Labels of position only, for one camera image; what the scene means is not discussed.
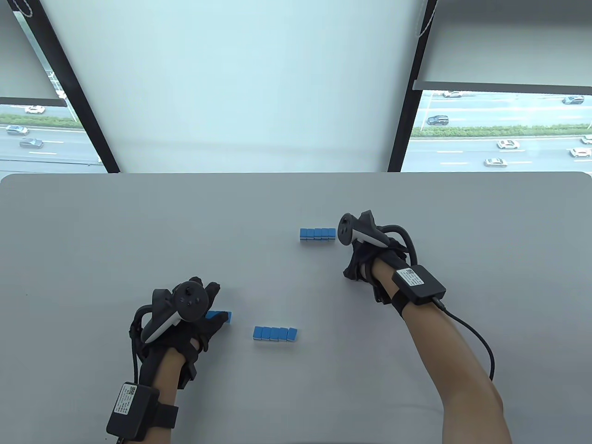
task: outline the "black glove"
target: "black glove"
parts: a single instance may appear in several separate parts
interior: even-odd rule
[[[190,281],[197,282],[203,286],[201,279],[198,277],[193,277]],[[219,291],[220,285],[216,282],[210,282],[205,287],[205,292],[208,295],[208,310],[212,307],[214,299]],[[161,334],[155,341],[144,344],[141,353],[148,358],[151,353],[162,354],[163,350],[174,348],[184,355],[186,362],[181,369],[178,384],[178,388],[184,388],[188,381],[193,381],[195,379],[195,362],[197,361],[198,355],[201,352],[208,351],[212,336],[222,328],[222,325],[224,325],[227,320],[228,312],[221,311],[210,319],[206,319],[204,313],[204,315],[195,322],[190,323],[181,321],[177,325],[168,328],[167,331]],[[197,348],[191,343],[192,339],[197,341]]]
[[[372,276],[372,264],[374,264],[374,260],[378,258],[395,270],[407,268],[409,267],[406,262],[406,253],[409,252],[407,248],[393,238],[391,238],[391,243],[387,248],[380,248],[367,242],[360,242],[357,240],[352,242],[352,246],[352,259],[349,262],[348,267],[343,270],[343,276],[353,281],[362,280],[368,282],[372,285],[376,302],[382,302],[385,305],[392,304],[392,306],[398,311],[399,315],[403,316],[403,309],[409,300],[400,291],[397,291],[391,299],[382,284]]]

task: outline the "black cable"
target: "black cable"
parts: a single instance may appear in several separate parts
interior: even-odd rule
[[[134,320],[130,326],[131,338],[131,358],[134,362],[134,384],[138,383],[138,357],[137,345],[140,343],[140,335],[142,333],[142,318],[145,314],[152,312],[152,305],[143,305],[136,311]]]
[[[440,310],[442,310],[444,312],[444,314],[446,314],[449,318],[454,319],[459,324],[465,326],[472,334],[474,334],[477,337],[478,340],[481,341],[481,343],[483,344],[483,346],[487,350],[487,353],[489,354],[489,361],[490,361],[489,379],[493,381],[493,375],[496,372],[496,359],[494,358],[493,351],[491,351],[491,347],[489,347],[489,344],[487,343],[487,341],[485,339],[483,339],[483,336],[481,336],[479,334],[479,332],[476,331],[473,327],[471,327],[468,323],[464,322],[461,318],[459,318],[458,316],[454,316],[450,311],[448,311],[446,309],[446,306],[442,303],[441,300],[433,298],[432,301],[434,302],[436,307],[438,307]]]

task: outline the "dark car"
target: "dark car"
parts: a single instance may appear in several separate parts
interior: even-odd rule
[[[562,100],[565,105],[579,105],[584,103],[584,96],[582,95],[569,95]]]
[[[39,139],[21,139],[19,145],[23,148],[41,148],[43,141]]]
[[[19,125],[9,125],[6,127],[6,132],[13,136],[26,136],[29,133],[29,129]]]
[[[427,118],[428,125],[448,125],[449,122],[447,115],[433,115]]]

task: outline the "window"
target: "window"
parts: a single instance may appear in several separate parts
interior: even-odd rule
[[[67,107],[0,104],[0,178],[12,173],[105,173],[27,22],[20,12],[14,14]]]
[[[592,96],[450,92],[423,92],[402,171],[592,175]]]

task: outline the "hand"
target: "hand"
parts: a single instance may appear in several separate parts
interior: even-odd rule
[[[354,241],[353,254],[343,275],[355,281],[363,280],[372,285],[374,299],[383,304],[392,304],[402,315],[403,308],[409,300],[398,291],[392,281],[395,270],[406,268],[407,248],[395,239],[391,239],[388,248],[376,247],[372,244]]]
[[[198,277],[193,277],[190,281],[197,282],[201,286],[203,283]],[[216,282],[210,282],[205,287],[208,295],[208,310],[214,304],[216,295],[220,291],[220,285]],[[188,381],[195,378],[195,362],[201,352],[207,352],[210,347],[210,340],[222,328],[222,325],[228,320],[228,313],[222,311],[216,316],[206,319],[205,313],[195,322],[181,321],[176,326],[172,326],[161,334],[158,339],[145,344],[142,354],[146,357],[153,350],[175,349],[184,357],[184,365],[179,376],[178,388],[183,388]]]

